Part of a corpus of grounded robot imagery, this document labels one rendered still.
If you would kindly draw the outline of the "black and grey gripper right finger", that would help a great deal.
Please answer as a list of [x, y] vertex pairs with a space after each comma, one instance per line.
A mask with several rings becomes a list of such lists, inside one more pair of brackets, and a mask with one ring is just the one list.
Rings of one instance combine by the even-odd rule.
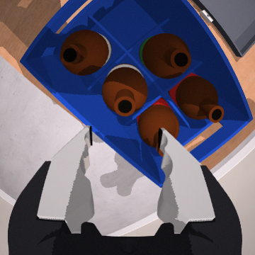
[[174, 234], [202, 237], [226, 255], [242, 255], [239, 216], [208, 167], [164, 128], [159, 128], [158, 148], [164, 154], [161, 169], [165, 173], [158, 218], [172, 223]]

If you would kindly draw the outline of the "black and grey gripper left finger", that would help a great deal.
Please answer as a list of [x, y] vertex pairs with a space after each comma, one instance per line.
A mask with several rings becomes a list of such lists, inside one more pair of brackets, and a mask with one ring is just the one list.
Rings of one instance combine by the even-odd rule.
[[85, 176], [91, 146], [92, 126], [87, 125], [38, 169], [11, 212], [8, 255], [28, 255], [61, 234], [81, 234], [81, 224], [94, 216], [91, 182]]

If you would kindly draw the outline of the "brown glass bottle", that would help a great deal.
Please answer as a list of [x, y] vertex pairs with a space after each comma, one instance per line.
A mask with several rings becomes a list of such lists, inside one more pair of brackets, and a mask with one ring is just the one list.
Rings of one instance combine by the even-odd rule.
[[97, 72], [111, 57], [109, 40], [92, 30], [78, 30], [62, 44], [59, 58], [72, 74], [86, 76]]
[[142, 140], [150, 147], [157, 148], [161, 156], [163, 152], [158, 148], [159, 128], [164, 128], [175, 138], [179, 135], [179, 120], [162, 97], [137, 116], [137, 125]]
[[141, 109], [147, 96], [147, 82], [131, 64], [118, 64], [112, 68], [102, 86], [105, 104], [121, 116], [132, 115]]
[[224, 109], [218, 105], [215, 87], [208, 80], [192, 72], [168, 93], [189, 118], [195, 120], [208, 118], [212, 123], [218, 123], [224, 116]]
[[187, 44], [171, 33], [160, 33], [147, 38], [140, 45], [139, 56], [153, 75], [163, 79], [179, 77], [191, 65]]

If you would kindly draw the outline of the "dark grey tray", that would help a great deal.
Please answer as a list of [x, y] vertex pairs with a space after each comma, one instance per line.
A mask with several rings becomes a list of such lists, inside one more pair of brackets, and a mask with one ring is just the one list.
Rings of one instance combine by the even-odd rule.
[[255, 43], [255, 0], [192, 0], [205, 10], [237, 57]]

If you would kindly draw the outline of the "blue plastic crate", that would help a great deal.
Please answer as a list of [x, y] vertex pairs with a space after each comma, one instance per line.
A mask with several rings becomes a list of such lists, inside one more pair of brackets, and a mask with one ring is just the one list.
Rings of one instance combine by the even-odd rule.
[[[176, 140], [183, 146], [211, 126], [213, 123], [208, 118], [195, 120], [186, 116], [168, 93], [191, 72], [215, 87], [218, 105], [224, 109], [219, 122], [222, 127], [190, 151], [200, 163], [253, 120], [232, 65], [209, 27], [187, 0], [92, 0], [57, 34], [86, 1], [69, 0], [40, 31], [20, 63], [83, 124], [92, 126], [98, 137], [160, 188], [165, 182], [162, 156], [140, 137], [137, 116], [159, 98], [164, 98], [178, 118], [180, 128]], [[60, 60], [63, 42], [78, 30], [100, 33], [112, 47], [108, 62], [86, 76], [69, 72]], [[140, 60], [140, 45], [160, 33], [177, 35], [188, 46], [191, 65], [181, 76], [159, 78]], [[102, 97], [103, 83], [118, 64], [136, 66], [147, 82], [145, 104], [129, 116], [112, 111]]]

